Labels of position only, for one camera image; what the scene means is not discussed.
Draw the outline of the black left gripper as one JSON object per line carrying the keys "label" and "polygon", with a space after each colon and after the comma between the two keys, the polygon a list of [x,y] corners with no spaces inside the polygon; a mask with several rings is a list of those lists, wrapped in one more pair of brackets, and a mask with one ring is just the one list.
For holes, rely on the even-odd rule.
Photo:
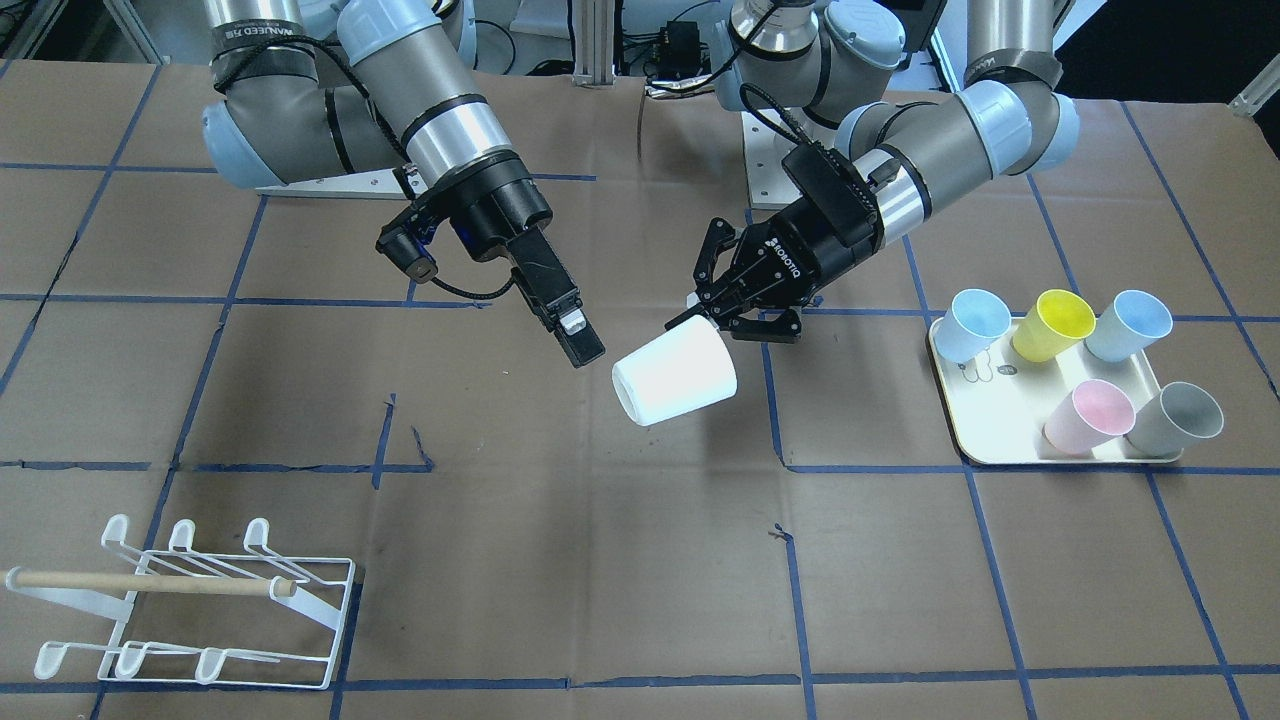
{"label": "black left gripper", "polygon": [[[744,232],[713,218],[694,263],[690,310],[716,316],[732,340],[794,345],[796,306],[881,250],[881,223],[863,209],[797,200]],[[748,316],[745,307],[781,309]]]}

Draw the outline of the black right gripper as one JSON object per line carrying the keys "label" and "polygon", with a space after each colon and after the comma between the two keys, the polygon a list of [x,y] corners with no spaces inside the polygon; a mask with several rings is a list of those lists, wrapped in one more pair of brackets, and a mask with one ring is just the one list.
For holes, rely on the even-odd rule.
{"label": "black right gripper", "polygon": [[580,290],[544,234],[553,211],[513,150],[494,150],[445,173],[430,187],[430,213],[448,220],[476,263],[512,261],[531,313],[556,337],[572,366],[605,352]]}

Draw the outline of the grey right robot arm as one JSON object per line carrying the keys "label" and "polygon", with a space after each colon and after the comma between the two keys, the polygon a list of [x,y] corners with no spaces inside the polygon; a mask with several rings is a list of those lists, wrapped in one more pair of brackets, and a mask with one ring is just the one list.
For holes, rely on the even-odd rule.
{"label": "grey right robot arm", "polygon": [[375,247],[416,283],[452,227],[476,263],[506,260],[509,286],[573,366],[605,348],[545,237],[553,213],[472,72],[425,1],[342,1],[339,47],[297,1],[209,1],[214,87],[204,141],[219,174],[256,190],[396,169],[410,205]]}

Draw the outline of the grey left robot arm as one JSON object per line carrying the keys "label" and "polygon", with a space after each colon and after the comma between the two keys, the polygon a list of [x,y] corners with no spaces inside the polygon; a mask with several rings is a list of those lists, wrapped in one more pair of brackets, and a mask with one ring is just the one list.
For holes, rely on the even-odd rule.
{"label": "grey left robot arm", "polygon": [[736,1],[716,27],[721,106],[783,145],[797,197],[764,222],[710,222],[692,305],[736,340],[792,343],[820,290],[1001,176],[1050,169],[1076,145],[1053,35],[1069,1],[973,1],[964,86],[937,101],[883,92],[906,32],[876,1]]}

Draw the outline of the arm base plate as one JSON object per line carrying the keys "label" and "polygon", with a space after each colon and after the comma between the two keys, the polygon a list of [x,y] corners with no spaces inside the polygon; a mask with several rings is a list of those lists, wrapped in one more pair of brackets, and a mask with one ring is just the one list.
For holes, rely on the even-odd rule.
{"label": "arm base plate", "polygon": [[264,186],[255,190],[264,196],[288,199],[372,199],[406,201],[407,196],[392,169],[349,176]]}
{"label": "arm base plate", "polygon": [[795,143],[749,113],[741,113],[740,119],[749,206],[762,211],[781,210],[800,197],[797,186],[782,165]]}

